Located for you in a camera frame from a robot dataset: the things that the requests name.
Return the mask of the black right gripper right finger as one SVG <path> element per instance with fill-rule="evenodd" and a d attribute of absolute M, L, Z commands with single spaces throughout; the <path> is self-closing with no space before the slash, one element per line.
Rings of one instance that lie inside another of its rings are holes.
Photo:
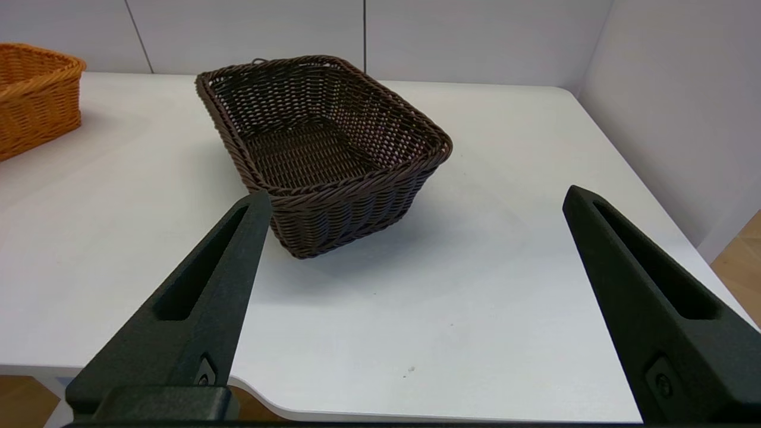
<path fill-rule="evenodd" d="M 641 419 L 758 424 L 759 331 L 597 193 L 562 211 Z"/>

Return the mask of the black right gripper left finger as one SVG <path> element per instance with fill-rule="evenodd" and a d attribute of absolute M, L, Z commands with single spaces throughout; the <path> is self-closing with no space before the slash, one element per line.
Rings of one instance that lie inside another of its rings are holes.
<path fill-rule="evenodd" d="M 263 191 L 237 201 L 68 385 L 73 411 L 136 414 L 229 396 L 271 216 Z"/>

